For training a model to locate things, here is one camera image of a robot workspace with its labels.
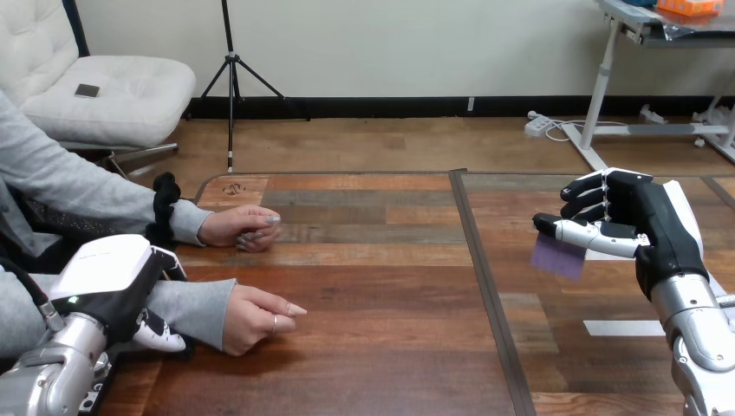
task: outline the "black robotic glove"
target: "black robotic glove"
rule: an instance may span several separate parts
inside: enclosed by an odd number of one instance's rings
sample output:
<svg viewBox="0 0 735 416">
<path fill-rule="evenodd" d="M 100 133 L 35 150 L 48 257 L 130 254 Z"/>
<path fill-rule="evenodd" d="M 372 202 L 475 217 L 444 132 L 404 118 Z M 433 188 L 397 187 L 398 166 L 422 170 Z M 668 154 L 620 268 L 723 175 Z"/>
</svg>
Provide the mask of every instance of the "black robotic glove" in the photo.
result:
<svg viewBox="0 0 735 416">
<path fill-rule="evenodd" d="M 562 218 L 589 222 L 604 220 L 637 227 L 634 189 L 653 180 L 653 176 L 645 173 L 617 168 L 582 176 L 562 189 L 562 200 L 567 203 L 561 210 Z"/>
<path fill-rule="evenodd" d="M 645 173 L 610 168 L 576 179 L 561 191 L 567 203 L 561 209 L 562 218 L 582 223 L 602 221 L 614 233 L 608 234 L 612 237 L 647 236 L 650 245 L 638 247 L 634 257 L 636 277 L 648 299 L 655 284 L 669 277 L 696 273 L 709 278 L 699 245 L 682 224 L 682 218 L 691 216 L 686 197 L 677 188 L 677 211 L 666 187 L 653 180 Z M 548 224 L 553 217 L 539 214 L 534 218 L 535 223 L 541 221 Z M 696 224 L 693 216 L 691 222 Z"/>
</svg>

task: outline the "gray sleeve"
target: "gray sleeve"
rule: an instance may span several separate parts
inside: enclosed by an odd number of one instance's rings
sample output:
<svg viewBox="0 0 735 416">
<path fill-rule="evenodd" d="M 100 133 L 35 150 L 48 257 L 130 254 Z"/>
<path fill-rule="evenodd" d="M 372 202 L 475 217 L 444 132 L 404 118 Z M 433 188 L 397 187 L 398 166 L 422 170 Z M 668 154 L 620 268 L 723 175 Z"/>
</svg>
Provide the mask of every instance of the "gray sleeve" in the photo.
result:
<svg viewBox="0 0 735 416">
<path fill-rule="evenodd" d="M 44 291 L 58 276 L 33 275 Z M 224 312 L 235 280 L 210 283 L 158 282 L 147 307 L 182 334 L 222 350 Z M 32 349 L 46 328 L 16 277 L 0 272 L 0 359 L 15 359 Z"/>
<path fill-rule="evenodd" d="M 29 198 L 58 211 L 106 220 L 116 230 L 142 234 L 155 221 L 154 192 L 67 152 L 0 91 L 0 176 Z M 189 201 L 174 205 L 174 238 L 200 244 L 199 227 L 211 214 Z"/>
</svg>

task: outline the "chair cushion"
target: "chair cushion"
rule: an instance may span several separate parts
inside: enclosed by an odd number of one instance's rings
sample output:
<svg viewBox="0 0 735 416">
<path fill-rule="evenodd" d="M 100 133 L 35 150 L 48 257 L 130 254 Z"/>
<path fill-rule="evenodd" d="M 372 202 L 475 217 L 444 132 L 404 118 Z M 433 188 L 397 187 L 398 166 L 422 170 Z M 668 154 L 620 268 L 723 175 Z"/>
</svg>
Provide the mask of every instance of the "chair cushion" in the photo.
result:
<svg viewBox="0 0 735 416">
<path fill-rule="evenodd" d="M 62 0 L 0 0 L 0 89 L 17 106 L 79 57 Z"/>
<path fill-rule="evenodd" d="M 52 139 L 105 146 L 154 146 L 179 124 L 195 84 L 181 62 L 144 56 L 80 58 L 21 110 Z M 79 84 L 97 98 L 75 96 Z"/>
</svg>

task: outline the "power strip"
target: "power strip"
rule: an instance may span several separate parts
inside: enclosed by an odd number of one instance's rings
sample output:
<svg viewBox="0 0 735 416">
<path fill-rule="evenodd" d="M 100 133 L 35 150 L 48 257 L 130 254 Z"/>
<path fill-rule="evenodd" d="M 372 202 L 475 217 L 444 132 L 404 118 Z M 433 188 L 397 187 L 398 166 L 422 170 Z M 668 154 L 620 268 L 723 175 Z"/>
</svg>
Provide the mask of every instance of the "power strip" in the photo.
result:
<svg viewBox="0 0 735 416">
<path fill-rule="evenodd" d="M 526 124 L 524 130 L 529 136 L 541 137 L 552 128 L 554 128 L 554 121 L 551 121 L 549 117 L 538 115 L 535 119 Z"/>
</svg>

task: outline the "smartphone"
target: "smartphone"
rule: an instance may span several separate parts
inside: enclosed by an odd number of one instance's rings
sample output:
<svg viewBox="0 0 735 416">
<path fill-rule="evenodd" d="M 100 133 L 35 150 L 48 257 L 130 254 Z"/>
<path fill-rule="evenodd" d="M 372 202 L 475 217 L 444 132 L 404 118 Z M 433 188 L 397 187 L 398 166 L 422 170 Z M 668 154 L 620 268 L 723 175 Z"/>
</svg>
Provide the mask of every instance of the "smartphone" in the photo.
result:
<svg viewBox="0 0 735 416">
<path fill-rule="evenodd" d="M 100 88 L 87 84 L 79 84 L 74 93 L 74 97 L 80 98 L 97 98 L 98 95 L 100 95 Z"/>
</svg>

